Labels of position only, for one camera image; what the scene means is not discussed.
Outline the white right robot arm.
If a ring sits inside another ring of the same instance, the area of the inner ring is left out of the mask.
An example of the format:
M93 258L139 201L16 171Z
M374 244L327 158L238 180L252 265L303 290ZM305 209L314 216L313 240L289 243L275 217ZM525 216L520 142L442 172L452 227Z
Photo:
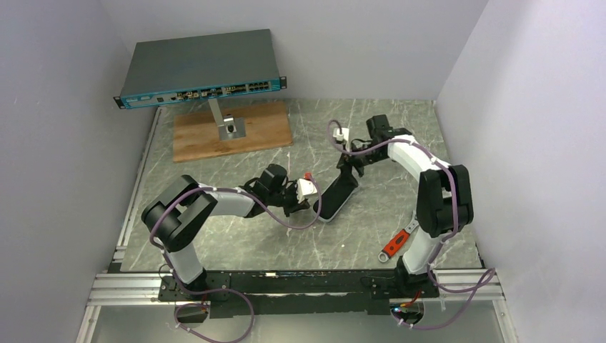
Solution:
M394 128L387 117L375 115L366 121L369 141L357 146L349 130L338 121L328 125L329 141L340 152L339 176L327 194L335 195L342 207L359 186L353 173L390 160L403 167L417 183L416 219L419 232L402 255L409 276L430 276L432 264L449 239L473 220L470 175L461 164L451 165L423 147L405 128Z

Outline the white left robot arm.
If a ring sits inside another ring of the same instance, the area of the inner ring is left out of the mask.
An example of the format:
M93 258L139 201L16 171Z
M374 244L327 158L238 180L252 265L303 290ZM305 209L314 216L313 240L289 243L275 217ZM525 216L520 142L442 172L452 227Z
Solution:
M144 208L141 221L149 230L150 242L160 248L185 289L200 292L207 290L207 271L193 241L208 218L253 218L270 207L282 209L289 217L309 209L308 198L317 192L311 175L291 180L278 164L269 164L258 177L235 188L211 187L185 174Z

